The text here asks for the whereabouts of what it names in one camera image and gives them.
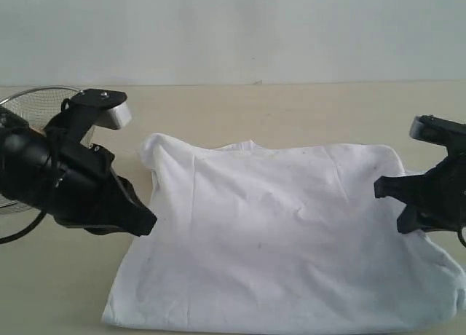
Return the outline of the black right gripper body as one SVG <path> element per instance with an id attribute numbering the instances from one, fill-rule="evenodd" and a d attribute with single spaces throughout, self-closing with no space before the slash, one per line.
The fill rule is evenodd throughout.
<path id="1" fill-rule="evenodd" d="M 448 155 L 416 179 L 412 230 L 461 233 L 465 226 L 465 152 Z"/>

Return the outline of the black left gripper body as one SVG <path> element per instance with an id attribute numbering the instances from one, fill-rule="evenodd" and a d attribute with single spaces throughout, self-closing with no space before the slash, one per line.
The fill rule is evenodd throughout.
<path id="1" fill-rule="evenodd" d="M 58 133 L 2 131 L 1 195 L 40 211 L 21 234 L 47 214 L 61 226 L 67 218 L 116 218 L 119 183 L 113 160 L 104 149 L 93 151 Z"/>

